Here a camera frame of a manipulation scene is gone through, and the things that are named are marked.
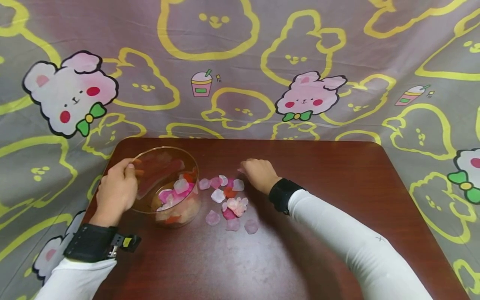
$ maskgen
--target left hand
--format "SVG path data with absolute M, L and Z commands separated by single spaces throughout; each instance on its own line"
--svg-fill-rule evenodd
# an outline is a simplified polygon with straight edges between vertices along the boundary
M 111 167 L 102 177 L 96 193 L 97 209 L 90 224 L 116 226 L 121 215 L 129 210 L 137 195 L 137 178 L 131 158 Z

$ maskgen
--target wooden table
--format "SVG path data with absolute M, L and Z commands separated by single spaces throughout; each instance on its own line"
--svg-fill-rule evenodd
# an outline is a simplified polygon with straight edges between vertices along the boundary
M 410 263 L 434 299 L 468 299 L 384 150 L 367 142 L 257 141 L 130 138 L 115 149 L 108 168 L 126 157 L 170 145 L 190 152 L 200 178 L 235 177 L 240 161 L 272 162 L 279 176 L 344 210 L 381 233 Z M 221 213 L 201 191 L 200 213 L 179 229 L 155 227 L 129 211 L 123 234 L 143 238 L 135 254 L 120 252 L 118 265 L 95 299 L 362 299 L 346 266 L 304 228 L 277 213 L 266 198 L 246 187 L 248 210 L 238 232 L 226 220 L 211 227 L 205 216 Z M 84 221 L 95 211 L 95 200 Z M 260 220 L 248 235 L 243 225 Z

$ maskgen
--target cartoon drink cup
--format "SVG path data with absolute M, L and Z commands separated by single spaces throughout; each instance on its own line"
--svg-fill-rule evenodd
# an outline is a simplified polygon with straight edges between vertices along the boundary
M 421 96 L 423 93 L 425 93 L 425 90 L 430 87 L 430 85 L 417 85 L 414 86 L 411 89 L 408 89 L 406 92 L 403 93 L 403 95 L 400 97 L 400 99 L 395 103 L 395 105 L 398 106 L 404 106 L 412 102 L 413 100 L 417 99 L 419 96 Z
M 211 69 L 206 72 L 198 72 L 192 77 L 192 91 L 194 97 L 208 97 L 212 87 Z

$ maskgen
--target hand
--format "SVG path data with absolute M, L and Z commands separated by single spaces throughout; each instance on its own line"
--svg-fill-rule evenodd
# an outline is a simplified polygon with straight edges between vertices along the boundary
M 116 226 L 121 215 L 132 207 L 137 189 L 135 166 L 131 158 L 111 167 L 98 186 L 97 209 L 90 223 L 103 227 Z
M 272 164 L 268 160 L 250 158 L 242 161 L 241 166 L 254 188 L 265 195 L 268 195 L 275 183 L 282 179 L 277 176 Z

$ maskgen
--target right hand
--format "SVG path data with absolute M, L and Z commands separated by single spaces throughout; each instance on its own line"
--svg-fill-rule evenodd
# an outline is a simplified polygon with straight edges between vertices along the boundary
M 277 176 L 272 164 L 268 160 L 249 158 L 241 162 L 250 183 L 265 195 L 270 193 L 273 186 L 282 179 Z

